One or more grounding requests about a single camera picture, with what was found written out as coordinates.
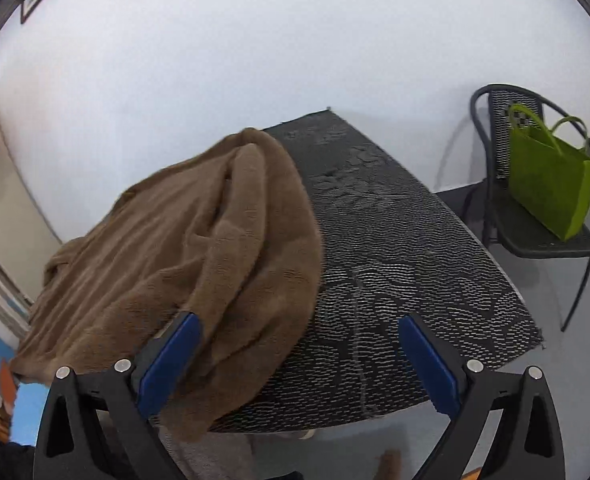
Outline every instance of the table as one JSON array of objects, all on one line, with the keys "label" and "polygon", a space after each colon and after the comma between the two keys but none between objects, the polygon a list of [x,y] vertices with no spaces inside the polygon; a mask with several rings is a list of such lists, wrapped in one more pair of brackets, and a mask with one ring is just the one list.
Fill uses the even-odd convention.
[{"label": "table", "polygon": [[324,240],[308,330],[257,397],[214,431],[310,430],[424,400],[397,320],[418,312],[495,368],[542,342],[523,300],[459,218],[330,110],[266,130],[293,158]]}]

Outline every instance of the floor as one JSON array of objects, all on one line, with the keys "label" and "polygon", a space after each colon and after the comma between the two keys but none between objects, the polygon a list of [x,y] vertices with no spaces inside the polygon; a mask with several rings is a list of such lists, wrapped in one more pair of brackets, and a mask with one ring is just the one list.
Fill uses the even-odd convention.
[{"label": "floor", "polygon": [[[478,232],[479,226],[473,226]],[[522,373],[526,366],[542,368],[555,401],[564,441],[566,478],[590,476],[590,281],[565,334],[562,315],[570,309],[585,260],[521,260],[500,246],[491,253],[522,293],[535,322],[542,328],[543,348],[534,349],[505,370]],[[491,413],[469,464],[480,466],[488,452],[498,414]],[[270,478],[293,470],[306,480],[366,480],[387,448],[402,453],[402,480],[411,479],[448,424],[430,403],[383,418],[319,430],[309,440],[278,436],[254,439],[258,477]]]}]

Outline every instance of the silver screw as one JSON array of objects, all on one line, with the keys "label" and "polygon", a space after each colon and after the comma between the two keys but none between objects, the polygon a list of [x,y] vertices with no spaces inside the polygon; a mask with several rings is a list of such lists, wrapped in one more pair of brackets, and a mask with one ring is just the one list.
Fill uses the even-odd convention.
[{"label": "silver screw", "polygon": [[115,363],[115,370],[122,373],[130,369],[130,361],[128,359],[120,359]]},{"label": "silver screw", "polygon": [[544,376],[544,373],[540,370],[540,368],[537,368],[536,366],[529,367],[528,368],[528,374],[533,379],[541,379]]},{"label": "silver screw", "polygon": [[466,363],[466,367],[471,371],[478,374],[484,369],[484,364],[479,359],[470,359]]},{"label": "silver screw", "polygon": [[70,368],[68,368],[67,366],[62,366],[59,370],[55,372],[55,377],[57,379],[65,379],[66,377],[68,377],[69,373]]}]

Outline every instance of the beige panel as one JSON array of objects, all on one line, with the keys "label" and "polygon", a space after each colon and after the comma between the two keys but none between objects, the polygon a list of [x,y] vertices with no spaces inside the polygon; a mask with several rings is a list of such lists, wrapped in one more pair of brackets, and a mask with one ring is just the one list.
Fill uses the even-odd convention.
[{"label": "beige panel", "polygon": [[22,294],[35,301],[44,265],[59,247],[17,173],[0,131],[0,266]]}]

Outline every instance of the brown towel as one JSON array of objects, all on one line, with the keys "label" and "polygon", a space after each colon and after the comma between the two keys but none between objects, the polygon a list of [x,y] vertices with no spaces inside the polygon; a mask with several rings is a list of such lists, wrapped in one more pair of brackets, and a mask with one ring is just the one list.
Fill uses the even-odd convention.
[{"label": "brown towel", "polygon": [[53,256],[12,371],[50,384],[63,365],[103,370],[193,312],[203,343],[160,416],[195,440],[250,401],[304,333],[321,261],[293,162],[248,128],[135,184]]}]

